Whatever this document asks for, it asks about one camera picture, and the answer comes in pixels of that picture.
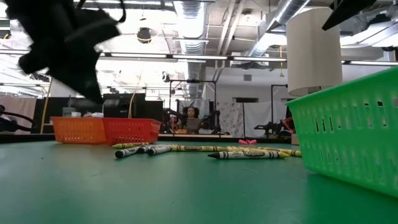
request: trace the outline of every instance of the green table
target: green table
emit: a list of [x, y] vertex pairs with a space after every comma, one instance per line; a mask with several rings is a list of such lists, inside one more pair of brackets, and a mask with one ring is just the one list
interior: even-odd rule
[[398, 199], [311, 173], [301, 158], [206, 155], [116, 160], [109, 146], [2, 144], [0, 223], [398, 223]]

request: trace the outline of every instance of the red plastic basket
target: red plastic basket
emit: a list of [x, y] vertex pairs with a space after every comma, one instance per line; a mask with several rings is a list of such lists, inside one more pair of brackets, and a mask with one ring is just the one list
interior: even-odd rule
[[159, 137], [160, 121], [154, 119], [103, 118], [108, 144], [149, 142]]
[[72, 144], [106, 143], [101, 118], [51, 117], [55, 140]]

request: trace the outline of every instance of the green plastic basket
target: green plastic basket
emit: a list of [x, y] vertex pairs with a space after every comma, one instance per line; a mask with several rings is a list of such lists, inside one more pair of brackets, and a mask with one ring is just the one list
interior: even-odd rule
[[287, 105], [306, 168], [398, 197], [398, 67]]

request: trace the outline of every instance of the plastic basket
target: plastic basket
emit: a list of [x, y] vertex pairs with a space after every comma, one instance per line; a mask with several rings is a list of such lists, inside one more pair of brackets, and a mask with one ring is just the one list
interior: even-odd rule
[[55, 140], [72, 144], [102, 144], [106, 142], [101, 118], [51, 117]]
[[287, 105], [308, 169], [398, 197], [398, 68]]
[[154, 119], [103, 118], [109, 144], [157, 141], [160, 121]]

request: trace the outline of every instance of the curtain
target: curtain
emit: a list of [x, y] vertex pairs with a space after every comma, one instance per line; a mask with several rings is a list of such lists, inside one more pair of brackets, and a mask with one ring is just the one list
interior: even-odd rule
[[179, 113], [182, 113], [184, 107], [192, 106], [199, 109], [199, 118], [210, 113], [210, 100], [192, 100], [192, 101], [179, 101]]
[[[279, 123], [286, 115], [285, 103], [274, 102], [274, 122]], [[265, 125], [271, 121], [271, 102], [244, 104], [245, 137], [263, 138], [264, 130], [254, 130], [257, 125]]]
[[[6, 112], [17, 113], [24, 115], [28, 118], [32, 118], [35, 113], [36, 99], [35, 98], [23, 98], [23, 97], [12, 97], [12, 96], [0, 96], [0, 105], [6, 108]], [[27, 128], [31, 128], [32, 124], [22, 118], [9, 116], [18, 122], [19, 125]], [[15, 134], [30, 134], [27, 131], [17, 130]]]
[[243, 104], [217, 102], [217, 110], [220, 111], [221, 131], [229, 132], [234, 138], [243, 137]]

